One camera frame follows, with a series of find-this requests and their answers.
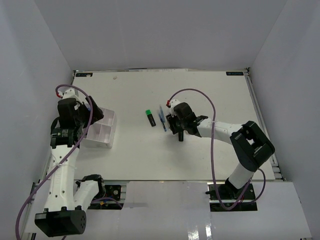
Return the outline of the orange cap black highlighter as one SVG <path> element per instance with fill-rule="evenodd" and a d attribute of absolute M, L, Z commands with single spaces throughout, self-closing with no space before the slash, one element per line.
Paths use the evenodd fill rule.
<path fill-rule="evenodd" d="M 184 132 L 183 131 L 179 131 L 178 132 L 178 141 L 179 142 L 183 142 L 184 141 Z"/>

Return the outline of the clear bottle blue cap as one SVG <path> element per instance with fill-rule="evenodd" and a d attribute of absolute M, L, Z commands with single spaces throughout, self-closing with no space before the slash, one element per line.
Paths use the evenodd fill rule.
<path fill-rule="evenodd" d="M 89 103 L 85 103 L 84 105 L 86 106 L 87 110 L 90 112 L 91 111 L 90 104 Z"/>

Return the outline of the dark blue pen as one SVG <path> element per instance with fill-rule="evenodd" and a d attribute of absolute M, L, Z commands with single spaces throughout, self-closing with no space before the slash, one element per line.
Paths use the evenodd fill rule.
<path fill-rule="evenodd" d="M 162 125 L 162 128 L 163 128 L 164 132 L 167 132 L 167 128 L 165 126 L 165 122 L 164 122 L 164 120 L 162 118 L 160 110 L 157 110 L 157 114 L 158 114 L 158 117 L 159 117 L 159 120 L 160 120 L 160 123 Z"/>

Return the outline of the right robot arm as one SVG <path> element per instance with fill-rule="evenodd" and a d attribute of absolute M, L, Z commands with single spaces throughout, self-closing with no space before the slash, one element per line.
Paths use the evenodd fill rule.
<path fill-rule="evenodd" d="M 177 99 L 167 103 L 169 114 L 166 121 L 169 129 L 184 141 L 184 133 L 199 138 L 213 138 L 233 147 L 238 165 L 227 178 L 224 185 L 218 187 L 220 193 L 236 200 L 244 193 L 244 186 L 254 173 L 275 153 L 275 147 L 254 121 L 245 124 L 231 124 L 213 121 L 205 115 L 196 116 L 189 104 Z"/>

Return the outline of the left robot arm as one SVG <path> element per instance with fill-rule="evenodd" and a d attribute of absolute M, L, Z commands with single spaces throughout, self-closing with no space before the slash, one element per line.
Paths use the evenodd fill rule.
<path fill-rule="evenodd" d="M 83 234 L 88 207 L 106 193 L 104 180 L 99 174 L 84 176 L 74 192 L 76 160 L 80 152 L 78 142 L 86 127 L 104 117 L 91 96 L 86 100 L 92 104 L 90 107 L 75 97 L 59 100 L 59 116 L 51 125 L 50 188 L 43 212 L 34 218 L 35 225 L 50 238 Z"/>

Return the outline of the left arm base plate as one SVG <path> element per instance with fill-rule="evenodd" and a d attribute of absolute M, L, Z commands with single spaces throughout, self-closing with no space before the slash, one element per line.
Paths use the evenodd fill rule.
<path fill-rule="evenodd" d="M 104 184 L 104 195 L 98 193 L 93 200 L 100 198 L 112 198 L 119 202 L 120 206 L 112 200 L 100 200 L 98 202 L 92 203 L 88 209 L 89 210 L 121 210 L 125 201 L 125 191 L 121 185 L 115 184 Z"/>

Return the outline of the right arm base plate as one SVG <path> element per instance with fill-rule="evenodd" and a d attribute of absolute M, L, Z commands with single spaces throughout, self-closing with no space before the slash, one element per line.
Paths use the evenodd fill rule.
<path fill-rule="evenodd" d="M 238 197 L 240 196 L 242 189 L 239 190 L 238 193 L 234 194 L 232 191 L 228 191 L 224 184 L 217 184 L 218 192 L 220 194 L 220 198 L 222 203 L 227 207 L 231 207 Z M 226 212 L 217 197 L 215 187 L 213 183 L 208 184 L 208 190 L 205 192 L 206 195 L 209 196 L 209 206 L 210 211 L 212 213 L 218 213 L 218 212 Z M 256 212 L 258 210 L 258 206 L 256 202 L 253 202 L 253 200 L 256 199 L 256 193 L 253 188 L 253 184 L 250 183 L 246 191 L 244 192 L 244 195 L 239 200 L 238 204 L 231 210 L 230 212 Z"/>

